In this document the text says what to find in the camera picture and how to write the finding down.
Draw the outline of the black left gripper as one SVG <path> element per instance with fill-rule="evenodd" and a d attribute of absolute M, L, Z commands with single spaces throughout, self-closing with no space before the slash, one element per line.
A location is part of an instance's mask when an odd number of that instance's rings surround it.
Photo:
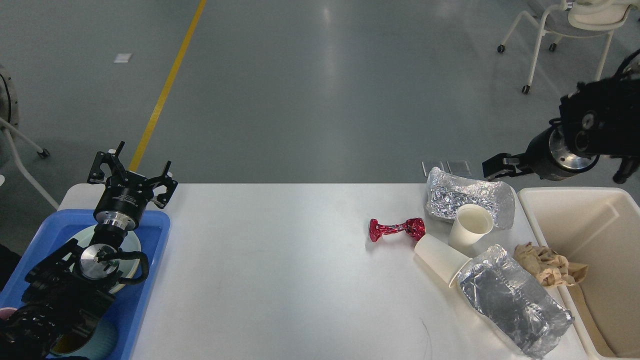
<path fill-rule="evenodd" d="M 148 179 L 135 172 L 127 173 L 119 159 L 124 146 L 125 141 L 121 141 L 115 149 L 98 151 L 87 176 L 87 183 L 105 186 L 93 218 L 99 224 L 132 231 L 140 225 L 148 202 L 158 209 L 165 209 L 178 182 L 170 173 L 171 161 L 166 162 L 160 175 Z"/>

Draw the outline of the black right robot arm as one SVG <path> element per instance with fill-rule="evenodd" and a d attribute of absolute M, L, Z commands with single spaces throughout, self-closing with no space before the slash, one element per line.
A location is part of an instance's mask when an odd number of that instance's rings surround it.
<path fill-rule="evenodd" d="M 562 96 L 559 116 L 534 137 L 525 152 L 498 153 L 483 161 L 484 178 L 515 178 L 535 174 L 560 182 L 585 173 L 601 157 L 621 164 L 612 179 L 624 184 L 639 169 L 639 52 L 628 55 L 615 73 L 593 82 L 579 82 Z"/>

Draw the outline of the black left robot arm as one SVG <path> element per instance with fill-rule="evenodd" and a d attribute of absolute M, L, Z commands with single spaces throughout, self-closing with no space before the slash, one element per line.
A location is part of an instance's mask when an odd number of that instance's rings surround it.
<path fill-rule="evenodd" d="M 112 287 L 149 277 L 149 256 L 122 244 L 139 228 L 149 203 L 168 205 L 178 182 L 171 161 L 155 177 L 126 169 L 119 157 L 124 144 L 96 153 L 87 174 L 87 183 L 103 185 L 89 243 L 69 239 L 25 274 L 22 306 L 1 321 L 3 360 L 43 360 L 65 335 L 88 338 L 115 302 Z"/>

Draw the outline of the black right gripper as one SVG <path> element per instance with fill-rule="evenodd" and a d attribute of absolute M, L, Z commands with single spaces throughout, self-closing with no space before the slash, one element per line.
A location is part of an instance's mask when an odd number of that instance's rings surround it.
<path fill-rule="evenodd" d="M 536 174 L 542 180 L 559 182 L 592 170 L 599 155 L 580 156 L 566 143 L 562 126 L 551 126 L 534 137 L 525 153 L 497 153 L 482 162 L 483 178 L 516 178 Z"/>

